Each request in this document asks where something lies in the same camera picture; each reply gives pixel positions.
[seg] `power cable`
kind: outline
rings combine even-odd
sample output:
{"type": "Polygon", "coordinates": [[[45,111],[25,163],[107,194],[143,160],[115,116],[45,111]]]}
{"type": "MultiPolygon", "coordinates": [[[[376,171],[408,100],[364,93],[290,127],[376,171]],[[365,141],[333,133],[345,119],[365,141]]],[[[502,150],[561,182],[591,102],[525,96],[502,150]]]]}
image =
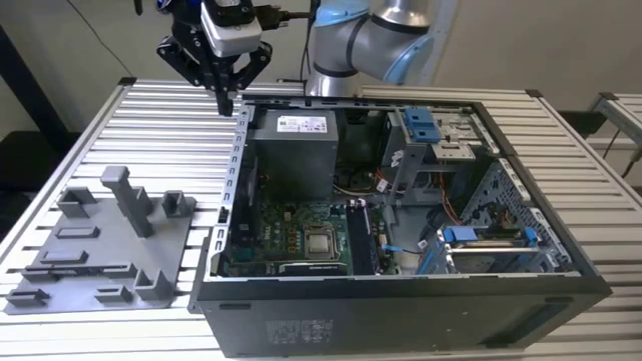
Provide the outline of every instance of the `power cable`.
{"type": "Polygon", "coordinates": [[[81,16],[81,18],[83,19],[85,23],[86,23],[87,26],[90,27],[91,32],[94,32],[94,35],[95,35],[97,39],[99,39],[101,45],[103,45],[103,47],[106,48],[106,50],[110,52],[110,54],[114,56],[114,58],[119,61],[121,65],[123,66],[123,68],[125,68],[126,72],[130,74],[130,76],[134,77],[134,74],[131,73],[130,68],[125,65],[123,60],[121,60],[121,58],[117,56],[117,54],[114,54],[114,51],[111,51],[110,47],[105,44],[105,41],[103,41],[103,39],[101,38],[99,33],[98,33],[97,30],[94,29],[94,26],[91,26],[90,21],[89,21],[87,18],[85,17],[85,15],[83,15],[83,13],[81,12],[81,10],[77,8],[77,5],[74,5],[74,2],[71,2],[71,0],[67,0],[67,3],[69,3],[70,6],[74,8],[77,14],[81,16]]]}
{"type": "Polygon", "coordinates": [[[616,134],[613,135],[612,142],[611,142],[609,145],[607,146],[607,151],[604,152],[604,155],[603,155],[603,158],[605,158],[605,159],[607,159],[607,155],[609,155],[609,151],[612,150],[613,143],[616,143],[616,139],[619,138],[619,135],[620,135],[620,129],[619,129],[619,131],[616,132],[616,134]]]}

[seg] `motherboard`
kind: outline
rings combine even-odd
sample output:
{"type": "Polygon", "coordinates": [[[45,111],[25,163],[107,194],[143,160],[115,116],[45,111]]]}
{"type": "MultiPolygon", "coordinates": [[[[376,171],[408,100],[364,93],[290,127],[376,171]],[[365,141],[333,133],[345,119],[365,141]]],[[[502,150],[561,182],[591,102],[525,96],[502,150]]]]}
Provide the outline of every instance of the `motherboard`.
{"type": "MultiPolygon", "coordinates": [[[[233,247],[230,275],[273,277],[284,275],[285,268],[304,264],[337,267],[341,273],[353,275],[357,255],[352,251],[346,207],[333,203],[262,202],[257,240],[252,247],[233,247]]],[[[369,242],[377,247],[388,239],[382,206],[370,205],[368,215],[364,226],[369,223],[369,242]]],[[[393,256],[384,252],[377,255],[382,258],[380,271],[386,273],[394,268],[393,256]]]]}

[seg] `metal rail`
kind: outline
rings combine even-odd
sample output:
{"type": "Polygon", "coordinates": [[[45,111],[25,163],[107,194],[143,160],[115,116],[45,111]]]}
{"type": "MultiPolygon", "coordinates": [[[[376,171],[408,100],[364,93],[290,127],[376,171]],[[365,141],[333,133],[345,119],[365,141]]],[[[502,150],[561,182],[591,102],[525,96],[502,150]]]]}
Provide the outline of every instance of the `metal rail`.
{"type": "MultiPolygon", "coordinates": [[[[298,94],[301,87],[258,84],[249,92],[298,94]]],[[[642,201],[547,101],[524,91],[392,86],[366,86],[365,96],[485,104],[615,295],[524,352],[328,359],[642,359],[642,201]]],[[[200,247],[217,223],[236,125],[234,119],[218,116],[217,102],[206,92],[186,83],[139,80],[134,86],[119,87],[0,244],[0,308],[3,296],[21,281],[14,270],[31,263],[59,219],[55,200],[62,189],[86,186],[98,196],[111,196],[99,182],[103,167],[111,164],[130,167],[131,184],[146,186],[151,196],[171,187],[200,202],[177,299],[162,310],[0,314],[0,356],[224,359],[204,317],[190,314],[186,307],[200,247]]]]}
{"type": "Polygon", "coordinates": [[[601,112],[642,145],[642,95],[601,93],[593,110],[601,112]]]}

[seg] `sticker label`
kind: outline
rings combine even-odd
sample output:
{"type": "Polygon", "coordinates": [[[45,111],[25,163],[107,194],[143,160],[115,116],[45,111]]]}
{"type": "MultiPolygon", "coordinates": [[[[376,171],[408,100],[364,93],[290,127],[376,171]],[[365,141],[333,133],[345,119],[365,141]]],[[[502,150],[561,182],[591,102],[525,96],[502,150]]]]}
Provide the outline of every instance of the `sticker label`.
{"type": "Polygon", "coordinates": [[[384,193],[386,191],[388,186],[389,186],[389,181],[386,179],[382,179],[378,183],[378,191],[384,193]]]}
{"type": "Polygon", "coordinates": [[[266,321],[272,344],[321,344],[330,342],[334,320],[266,321]]]}
{"type": "Polygon", "coordinates": [[[285,133],[328,133],[326,117],[296,117],[282,115],[277,120],[277,131],[285,133]]]}

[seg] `gray plastic holder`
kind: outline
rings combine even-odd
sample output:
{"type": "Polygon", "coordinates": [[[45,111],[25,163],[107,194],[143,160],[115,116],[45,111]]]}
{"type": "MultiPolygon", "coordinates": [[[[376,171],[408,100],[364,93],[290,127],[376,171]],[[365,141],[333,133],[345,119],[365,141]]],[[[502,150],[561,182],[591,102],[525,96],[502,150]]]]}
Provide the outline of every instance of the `gray plastic holder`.
{"type": "Polygon", "coordinates": [[[170,306],[197,200],[177,190],[150,198],[130,186],[129,175],[126,167],[103,173],[115,199],[95,199],[87,188],[63,192],[63,216],[21,270],[6,313],[170,306]]]}

